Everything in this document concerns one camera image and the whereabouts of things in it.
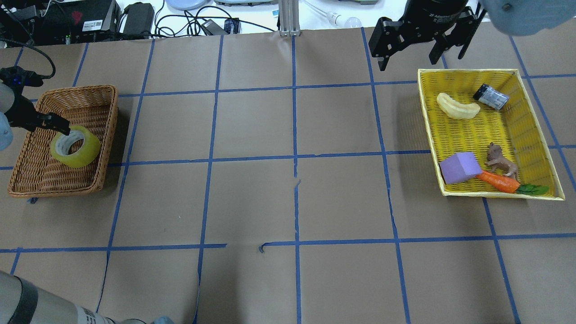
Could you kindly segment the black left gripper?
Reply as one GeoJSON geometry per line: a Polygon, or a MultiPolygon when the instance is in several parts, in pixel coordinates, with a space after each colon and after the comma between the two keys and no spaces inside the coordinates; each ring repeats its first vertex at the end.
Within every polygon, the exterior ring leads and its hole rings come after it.
{"type": "Polygon", "coordinates": [[[8,92],[4,95],[4,114],[10,127],[34,132],[37,128],[70,135],[70,121],[56,113],[39,113],[34,104],[23,95],[8,92]]]}

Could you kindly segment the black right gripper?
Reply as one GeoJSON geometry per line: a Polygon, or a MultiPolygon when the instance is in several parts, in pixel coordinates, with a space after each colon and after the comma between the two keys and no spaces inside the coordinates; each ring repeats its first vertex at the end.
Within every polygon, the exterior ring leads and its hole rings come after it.
{"type": "Polygon", "coordinates": [[[408,0],[400,21],[387,17],[377,20],[369,50],[377,58],[380,71],[386,70],[395,53],[432,39],[436,43],[429,53],[431,64],[438,63],[441,55],[454,46],[461,47],[458,59],[462,59],[486,13],[481,4],[473,12],[466,0],[408,0]]]}

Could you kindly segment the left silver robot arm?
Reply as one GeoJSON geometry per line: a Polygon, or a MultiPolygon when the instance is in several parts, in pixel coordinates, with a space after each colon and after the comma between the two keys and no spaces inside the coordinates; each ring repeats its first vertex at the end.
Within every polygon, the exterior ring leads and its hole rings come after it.
{"type": "Polygon", "coordinates": [[[142,324],[140,319],[113,320],[49,293],[16,275],[1,273],[3,324],[142,324]]]}

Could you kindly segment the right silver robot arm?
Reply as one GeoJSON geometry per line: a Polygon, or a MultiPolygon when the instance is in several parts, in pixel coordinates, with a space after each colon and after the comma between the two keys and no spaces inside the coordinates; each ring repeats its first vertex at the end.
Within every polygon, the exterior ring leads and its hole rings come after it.
{"type": "Polygon", "coordinates": [[[368,46],[381,71],[395,53],[420,43],[434,43],[428,59],[437,64],[453,47],[459,47],[458,58],[463,58],[485,17],[501,33],[530,36],[575,14],[573,0],[480,0],[475,9],[466,0],[409,0],[399,20],[378,19],[368,46]]]}

